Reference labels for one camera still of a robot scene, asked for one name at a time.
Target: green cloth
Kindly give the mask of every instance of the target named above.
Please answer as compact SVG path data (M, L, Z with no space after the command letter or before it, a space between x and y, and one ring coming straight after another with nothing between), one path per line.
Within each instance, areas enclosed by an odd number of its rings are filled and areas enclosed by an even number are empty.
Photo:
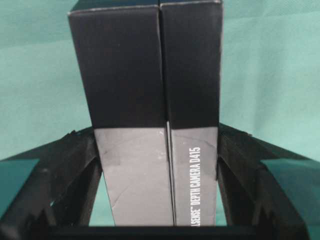
M76 2L1 1L0 159L91 125L67 20ZM318 0L224 1L221 122L320 159L319 21Z
M305 222L310 239L320 238L320 163L314 160L263 160Z
M107 193L104 175L101 175L99 186L96 192L89 226L114 226L111 206Z
M28 179L38 159L0 161L0 218Z

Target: product box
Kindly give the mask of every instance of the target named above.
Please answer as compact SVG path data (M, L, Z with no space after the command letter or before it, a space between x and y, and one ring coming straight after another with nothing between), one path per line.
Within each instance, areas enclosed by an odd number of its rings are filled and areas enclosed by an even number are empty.
M158 1L80 0L69 23L115 225L172 226Z
M159 7L175 222L212 226L223 5L219 0L161 0Z

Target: black box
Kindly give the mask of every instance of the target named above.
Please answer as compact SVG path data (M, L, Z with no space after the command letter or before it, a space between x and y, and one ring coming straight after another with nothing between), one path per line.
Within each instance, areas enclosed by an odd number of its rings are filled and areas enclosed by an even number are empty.
M115 225L172 226L158 1L80 0L69 23Z
M163 0L160 12L175 222L212 226L223 5L220 0Z

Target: box top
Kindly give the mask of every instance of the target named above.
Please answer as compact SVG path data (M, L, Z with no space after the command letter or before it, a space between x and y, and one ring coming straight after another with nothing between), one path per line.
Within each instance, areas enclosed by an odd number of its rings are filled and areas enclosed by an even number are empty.
M221 4L222 0L159 0L159 5L162 4L199 4L199 3L216 3Z
M158 5L158 0L79 0L70 12Z

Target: crease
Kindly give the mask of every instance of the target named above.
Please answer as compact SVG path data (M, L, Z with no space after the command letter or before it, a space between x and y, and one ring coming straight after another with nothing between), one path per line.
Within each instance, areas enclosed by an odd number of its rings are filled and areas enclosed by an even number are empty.
M203 139L199 139L199 138L195 138L195 137L191 137L191 136L181 136L181 135L177 135L177 134L173 134L175 137L178 137L178 138L184 138L184 139L191 139L191 140L197 140L197 141L200 141L200 142L204 142L206 143L207 145L209 145L210 147L212 148L217 148L216 146L212 145L209 141L207 140L203 140Z
M120 192L120 194L119 194L118 197L114 200L114 203L113 203L112 206L111 206L111 209L112 209L112 210L113 210L114 207L117 205L117 202L118 202L119 198L125 193L125 191L128 190L128 188L129 188L130 186L131 186L131 184L129 184L128 186L126 186L126 187Z
M114 150L115 148L119 147L120 145L124 144L124 143L127 143L127 142L131 142L133 140L137 140L137 139L140 139L140 138L144 138L146 136L149 136L149 135L153 135L154 133L148 133L148 134L144 134L142 136L137 136L137 137L133 137L133 138L130 138L130 139L127 139L127 140L124 140L124 141L121 141L121 142L118 142L118 143L114 143L112 144L112 147L110 147L109 149L105 150L103 152L103 155L111 152L112 150Z

